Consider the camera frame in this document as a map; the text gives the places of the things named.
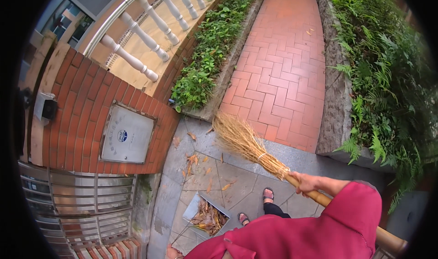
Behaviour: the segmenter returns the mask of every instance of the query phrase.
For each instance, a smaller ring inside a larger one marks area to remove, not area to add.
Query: sleeve
[[[364,181],[353,181],[334,197],[321,215],[333,218],[374,243],[381,207],[381,197],[374,186]]]

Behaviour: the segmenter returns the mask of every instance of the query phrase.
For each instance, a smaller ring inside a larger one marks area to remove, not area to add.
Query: broom bristles
[[[213,119],[216,143],[225,151],[259,163],[267,172],[284,180],[290,171],[285,164],[266,152],[265,146],[253,127],[245,120],[230,114],[218,113]]]

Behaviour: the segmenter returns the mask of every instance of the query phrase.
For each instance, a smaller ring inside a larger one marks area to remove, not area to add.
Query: straw broom
[[[213,129],[216,133],[216,143],[224,150],[237,154],[242,158],[259,163],[267,172],[279,180],[286,180],[294,187],[298,187],[298,180],[288,175],[290,169],[277,158],[266,152],[261,138],[245,120],[235,118],[230,114],[218,113],[213,119]],[[319,191],[309,191],[306,195],[318,204],[326,207],[331,198]],[[399,254],[404,250],[407,241],[377,227],[376,242],[385,250]]]

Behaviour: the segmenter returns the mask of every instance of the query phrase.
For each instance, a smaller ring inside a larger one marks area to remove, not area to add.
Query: shrub
[[[251,3],[254,0],[222,0],[217,10],[209,10],[194,36],[198,41],[193,62],[181,71],[171,98],[181,107],[201,108],[215,86],[222,62],[233,49]]]
[[[353,83],[351,136],[337,150],[350,152],[353,162],[369,147],[374,162],[394,167],[399,190],[391,213],[425,171],[436,170],[436,75],[421,35],[393,0],[331,1],[341,22],[337,39],[350,61],[335,68]]]

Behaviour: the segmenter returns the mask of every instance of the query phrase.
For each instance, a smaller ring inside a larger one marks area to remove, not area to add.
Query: broom handle
[[[300,185],[297,179],[288,174],[285,176],[285,179],[294,187],[298,187]],[[306,192],[306,195],[323,207],[327,207],[327,205],[331,202],[330,197],[319,191],[309,191]],[[402,251],[404,251],[408,244],[406,240],[398,238],[394,234],[387,232],[381,227],[377,227],[376,242],[384,250],[389,251],[390,253],[395,255],[398,255]]]

